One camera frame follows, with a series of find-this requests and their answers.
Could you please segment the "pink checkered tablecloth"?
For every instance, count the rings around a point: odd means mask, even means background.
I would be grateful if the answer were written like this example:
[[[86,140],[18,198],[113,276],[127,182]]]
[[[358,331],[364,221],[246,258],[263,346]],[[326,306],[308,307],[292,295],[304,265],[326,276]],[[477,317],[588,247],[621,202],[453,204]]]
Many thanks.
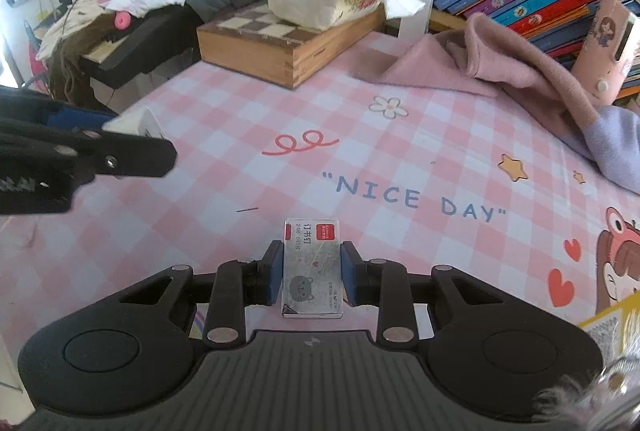
[[[288,219],[334,219],[366,259],[463,269],[569,321],[597,307],[597,240],[639,199],[508,96],[359,81],[371,34],[296,91],[196,64],[144,105],[178,161],[160,180],[100,176],[72,211],[1,223],[1,334],[39,328],[175,264],[258,259]]]

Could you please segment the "beige staple box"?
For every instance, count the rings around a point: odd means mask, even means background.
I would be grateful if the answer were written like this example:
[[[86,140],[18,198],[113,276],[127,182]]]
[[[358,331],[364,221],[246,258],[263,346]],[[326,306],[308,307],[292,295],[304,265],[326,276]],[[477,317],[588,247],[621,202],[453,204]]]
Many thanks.
[[[281,313],[285,318],[343,316],[340,223],[287,219]]]

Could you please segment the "wooden chess box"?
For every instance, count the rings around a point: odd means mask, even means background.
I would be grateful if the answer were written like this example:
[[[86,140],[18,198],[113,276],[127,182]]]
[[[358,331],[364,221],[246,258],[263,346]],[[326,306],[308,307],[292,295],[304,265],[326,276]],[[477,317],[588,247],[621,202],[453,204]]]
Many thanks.
[[[257,3],[198,28],[202,61],[294,90],[372,31],[384,9],[326,31],[274,16]]]

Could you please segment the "pink purple scarf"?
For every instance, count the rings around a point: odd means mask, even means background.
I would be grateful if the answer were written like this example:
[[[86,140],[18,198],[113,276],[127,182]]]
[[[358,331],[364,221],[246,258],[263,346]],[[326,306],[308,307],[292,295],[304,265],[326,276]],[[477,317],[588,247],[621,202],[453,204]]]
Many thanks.
[[[423,35],[399,56],[365,50],[354,76],[486,97],[504,92],[608,180],[639,191],[638,114],[598,105],[558,62],[485,15],[472,16],[462,30]]]

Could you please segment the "yellow cardboard box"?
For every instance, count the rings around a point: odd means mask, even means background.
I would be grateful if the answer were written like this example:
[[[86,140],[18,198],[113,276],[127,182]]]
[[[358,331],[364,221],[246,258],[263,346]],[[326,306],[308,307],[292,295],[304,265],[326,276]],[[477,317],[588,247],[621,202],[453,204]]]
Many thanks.
[[[579,325],[597,343],[605,364],[639,356],[639,309],[639,293],[634,293]]]

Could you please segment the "pink cylindrical device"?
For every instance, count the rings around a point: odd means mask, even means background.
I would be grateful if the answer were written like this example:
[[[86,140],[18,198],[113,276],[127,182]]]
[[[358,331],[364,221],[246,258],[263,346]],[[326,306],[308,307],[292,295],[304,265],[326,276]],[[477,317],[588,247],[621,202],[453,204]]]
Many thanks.
[[[616,99],[639,46],[639,18],[619,0],[601,0],[570,73],[596,104]]]

